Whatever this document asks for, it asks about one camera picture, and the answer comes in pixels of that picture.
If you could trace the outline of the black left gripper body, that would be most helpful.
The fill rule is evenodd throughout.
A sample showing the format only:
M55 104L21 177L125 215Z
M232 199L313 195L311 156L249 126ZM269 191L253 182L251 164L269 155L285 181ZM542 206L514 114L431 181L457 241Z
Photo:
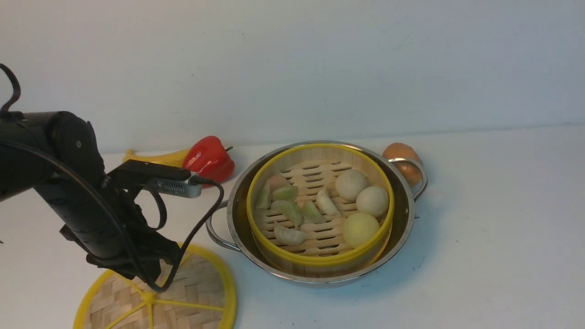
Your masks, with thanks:
M58 186L58 214L64 223L60 234L86 252L88 264L148 284L154 284L161 274L161 261L178 266L182 248L160 233L168 212L156 189L145 185L94 187L73 178L60 178ZM156 227L148 225L135 202L143 190L157 205Z

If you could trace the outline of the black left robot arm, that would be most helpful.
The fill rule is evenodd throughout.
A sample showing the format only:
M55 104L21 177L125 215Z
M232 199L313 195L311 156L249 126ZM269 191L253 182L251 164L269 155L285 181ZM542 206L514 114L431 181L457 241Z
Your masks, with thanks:
M146 190L157 202L160 226L166 208L144 183L117 183L105 172L90 122L68 111L10 111L21 86L4 64L12 96L1 106L1 199L34 189L64 225L61 235L86 253L86 262L155 285L161 261L178 266L177 242L150 227L136 196Z

